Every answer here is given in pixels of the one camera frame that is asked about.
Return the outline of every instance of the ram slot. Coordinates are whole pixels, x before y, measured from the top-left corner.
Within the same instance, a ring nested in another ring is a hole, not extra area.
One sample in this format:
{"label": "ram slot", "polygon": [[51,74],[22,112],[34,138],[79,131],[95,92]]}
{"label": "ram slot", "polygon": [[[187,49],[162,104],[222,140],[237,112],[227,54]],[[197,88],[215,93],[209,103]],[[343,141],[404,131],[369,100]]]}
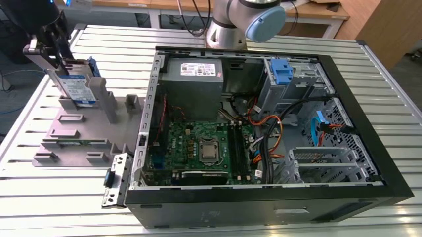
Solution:
{"label": "ram slot", "polygon": [[239,171],[241,176],[246,178],[249,175],[249,167],[247,167],[247,157],[245,152],[245,138],[242,133],[242,126],[235,127],[235,136],[237,136],[237,148],[238,148],[238,160],[239,160]]}
{"label": "ram slot", "polygon": [[242,127],[230,125],[227,129],[231,174],[238,179],[249,175]]}

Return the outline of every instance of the open computer tower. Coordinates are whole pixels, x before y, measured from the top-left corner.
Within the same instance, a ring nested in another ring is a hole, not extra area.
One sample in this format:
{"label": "open computer tower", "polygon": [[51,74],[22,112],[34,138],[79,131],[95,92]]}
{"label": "open computer tower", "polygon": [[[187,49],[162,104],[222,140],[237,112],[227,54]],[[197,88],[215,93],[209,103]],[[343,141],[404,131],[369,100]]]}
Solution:
{"label": "open computer tower", "polygon": [[330,56],[271,52],[158,47],[107,180],[103,207],[146,228],[333,222],[413,197]]}

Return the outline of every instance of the motherboard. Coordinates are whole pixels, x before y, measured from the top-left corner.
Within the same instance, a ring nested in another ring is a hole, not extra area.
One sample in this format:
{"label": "motherboard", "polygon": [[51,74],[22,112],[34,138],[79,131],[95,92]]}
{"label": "motherboard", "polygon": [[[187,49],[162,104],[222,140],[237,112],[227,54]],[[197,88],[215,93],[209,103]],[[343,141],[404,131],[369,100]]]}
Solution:
{"label": "motherboard", "polygon": [[253,134],[250,125],[171,123],[166,152],[150,154],[147,180],[161,186],[253,184],[247,151]]}

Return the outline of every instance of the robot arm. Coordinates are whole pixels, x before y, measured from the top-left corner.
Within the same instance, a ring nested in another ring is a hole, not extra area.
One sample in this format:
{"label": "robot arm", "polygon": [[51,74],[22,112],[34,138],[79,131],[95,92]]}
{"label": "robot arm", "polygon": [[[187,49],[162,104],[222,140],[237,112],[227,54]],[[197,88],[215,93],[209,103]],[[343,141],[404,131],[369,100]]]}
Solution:
{"label": "robot arm", "polygon": [[246,37],[266,42],[281,31],[286,12],[281,0],[218,0],[207,31],[211,48],[242,49]]}
{"label": "robot arm", "polygon": [[71,36],[64,14],[54,0],[0,0],[0,5],[11,21],[32,37],[24,48],[26,56],[43,70],[67,75],[63,58],[74,59],[68,45]]}

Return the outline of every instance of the white sticker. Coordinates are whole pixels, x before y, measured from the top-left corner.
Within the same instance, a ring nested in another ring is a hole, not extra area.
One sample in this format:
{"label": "white sticker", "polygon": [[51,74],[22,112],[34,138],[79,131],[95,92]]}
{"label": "white sticker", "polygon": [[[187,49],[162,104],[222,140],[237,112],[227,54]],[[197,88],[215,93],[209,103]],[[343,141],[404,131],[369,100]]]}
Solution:
{"label": "white sticker", "polygon": [[91,89],[86,86],[87,79],[83,75],[60,76],[62,85],[71,99],[80,104],[94,104],[96,99]]}
{"label": "white sticker", "polygon": [[128,5],[130,5],[130,6],[137,6],[137,7],[147,7],[147,5],[146,5],[146,4],[135,4],[135,3],[130,3]]}
{"label": "white sticker", "polygon": [[263,177],[263,172],[261,170],[255,170],[255,177],[262,178]]}
{"label": "white sticker", "polygon": [[92,0],[71,0],[71,7],[78,10],[91,11]]}
{"label": "white sticker", "polygon": [[254,105],[254,110],[255,110],[258,113],[262,111],[262,109],[261,109],[257,105]]}
{"label": "white sticker", "polygon": [[213,63],[183,63],[181,66],[182,76],[215,77],[215,64]]}

